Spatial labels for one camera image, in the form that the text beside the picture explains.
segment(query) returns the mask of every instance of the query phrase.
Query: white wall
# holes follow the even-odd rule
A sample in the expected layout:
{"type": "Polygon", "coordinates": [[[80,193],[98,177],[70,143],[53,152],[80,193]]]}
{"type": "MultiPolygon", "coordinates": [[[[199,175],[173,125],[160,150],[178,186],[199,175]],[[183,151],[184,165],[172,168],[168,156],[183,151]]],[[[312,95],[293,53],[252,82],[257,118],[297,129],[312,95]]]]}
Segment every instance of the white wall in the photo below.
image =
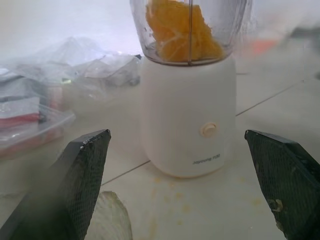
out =
{"type": "Polygon", "coordinates": [[[129,0],[0,1],[0,59],[70,36],[90,37],[107,50],[140,52],[129,0]]]}

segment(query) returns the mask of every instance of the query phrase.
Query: orange segment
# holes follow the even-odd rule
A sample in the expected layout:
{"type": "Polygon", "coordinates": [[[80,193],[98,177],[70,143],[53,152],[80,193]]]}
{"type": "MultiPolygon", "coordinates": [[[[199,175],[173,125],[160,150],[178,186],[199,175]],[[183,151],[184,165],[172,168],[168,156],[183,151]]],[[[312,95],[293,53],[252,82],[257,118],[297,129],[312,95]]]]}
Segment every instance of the orange segment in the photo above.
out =
{"type": "Polygon", "coordinates": [[[158,55],[169,62],[222,59],[224,51],[212,37],[199,5],[190,6],[176,0],[151,0],[146,6],[146,20],[153,31],[158,55]]]}

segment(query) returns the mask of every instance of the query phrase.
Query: tile grout line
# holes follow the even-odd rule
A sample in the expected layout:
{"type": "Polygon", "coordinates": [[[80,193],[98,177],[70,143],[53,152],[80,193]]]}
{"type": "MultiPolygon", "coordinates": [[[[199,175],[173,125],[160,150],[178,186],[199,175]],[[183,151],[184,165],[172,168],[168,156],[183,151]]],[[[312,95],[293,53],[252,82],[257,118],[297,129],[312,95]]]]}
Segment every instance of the tile grout line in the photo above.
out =
{"type": "MultiPolygon", "coordinates": [[[[292,86],[289,86],[289,87],[287,87],[286,89],[284,89],[284,90],[282,90],[282,91],[280,91],[280,92],[278,92],[278,93],[276,93],[276,94],[274,94],[274,95],[272,95],[272,96],[268,97],[267,99],[265,99],[265,100],[263,100],[263,101],[261,101],[261,102],[259,102],[259,103],[255,104],[255,105],[253,105],[253,106],[249,107],[248,109],[246,109],[246,110],[244,110],[244,111],[242,111],[242,112],[240,112],[240,113],[236,114],[236,115],[235,115],[235,117],[238,117],[238,116],[240,116],[241,114],[244,114],[244,113],[246,113],[247,111],[249,111],[249,110],[251,110],[251,109],[253,109],[253,108],[257,107],[258,105],[263,104],[264,102],[266,102],[266,101],[268,101],[268,100],[270,100],[270,99],[272,99],[272,98],[274,98],[274,97],[276,97],[276,96],[278,96],[278,95],[280,95],[280,94],[284,93],[285,91],[287,91],[287,90],[289,90],[289,89],[293,88],[294,86],[296,86],[296,85],[300,84],[301,82],[303,82],[303,81],[297,82],[296,84],[293,84],[292,86]]],[[[110,182],[112,182],[112,181],[114,181],[114,180],[116,180],[116,179],[118,179],[118,178],[120,178],[120,177],[122,177],[122,176],[124,176],[124,175],[126,175],[126,174],[128,174],[128,173],[130,173],[130,172],[132,172],[132,171],[134,171],[134,170],[136,170],[136,169],[138,169],[138,168],[140,168],[140,167],[142,167],[142,166],[144,166],[144,165],[148,164],[148,163],[150,163],[150,162],[151,162],[150,160],[149,160],[149,161],[146,161],[146,162],[144,162],[144,163],[140,164],[139,166],[136,166],[135,168],[133,168],[133,169],[131,169],[131,170],[128,170],[128,171],[126,171],[126,172],[124,172],[124,173],[120,174],[119,176],[116,176],[116,177],[114,177],[114,178],[112,178],[112,179],[108,180],[107,182],[105,182],[105,183],[101,184],[101,187],[103,187],[104,185],[106,185],[106,184],[108,184],[108,183],[110,183],[110,182]]]]}
{"type": "Polygon", "coordinates": [[[150,163],[150,160],[149,160],[149,161],[146,161],[146,162],[144,162],[144,163],[142,163],[142,164],[140,164],[139,166],[136,166],[135,168],[132,168],[132,169],[130,169],[130,170],[128,170],[128,171],[120,174],[119,176],[116,176],[116,177],[110,179],[109,181],[106,181],[105,183],[101,184],[101,187],[104,186],[104,185],[106,185],[106,184],[108,184],[108,183],[110,183],[110,182],[112,182],[112,181],[114,181],[114,180],[116,180],[116,179],[118,179],[118,178],[120,178],[120,177],[122,177],[123,175],[126,175],[126,174],[128,174],[128,173],[130,173],[130,172],[132,172],[132,171],[134,171],[134,170],[142,167],[143,165],[148,164],[148,163],[150,163]]]}

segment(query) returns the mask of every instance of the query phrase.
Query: white blender base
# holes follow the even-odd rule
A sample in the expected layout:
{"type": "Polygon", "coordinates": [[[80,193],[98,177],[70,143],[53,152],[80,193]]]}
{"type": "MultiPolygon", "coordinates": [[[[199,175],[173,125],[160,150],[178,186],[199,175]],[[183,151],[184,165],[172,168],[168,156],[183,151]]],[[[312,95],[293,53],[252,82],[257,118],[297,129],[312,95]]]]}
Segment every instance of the white blender base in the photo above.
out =
{"type": "Polygon", "coordinates": [[[220,169],[232,153],[236,67],[231,56],[201,66],[141,67],[141,139],[165,174],[193,178],[220,169]]]}

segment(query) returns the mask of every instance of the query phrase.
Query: blender jar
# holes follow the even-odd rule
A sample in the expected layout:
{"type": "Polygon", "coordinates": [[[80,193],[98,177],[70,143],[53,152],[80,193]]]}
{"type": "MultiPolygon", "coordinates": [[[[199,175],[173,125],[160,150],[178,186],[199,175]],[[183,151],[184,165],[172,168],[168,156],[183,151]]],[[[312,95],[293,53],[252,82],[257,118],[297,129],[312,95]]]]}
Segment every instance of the blender jar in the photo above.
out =
{"type": "Polygon", "coordinates": [[[144,55],[165,65],[202,65],[231,52],[248,0],[130,0],[144,55]]]}

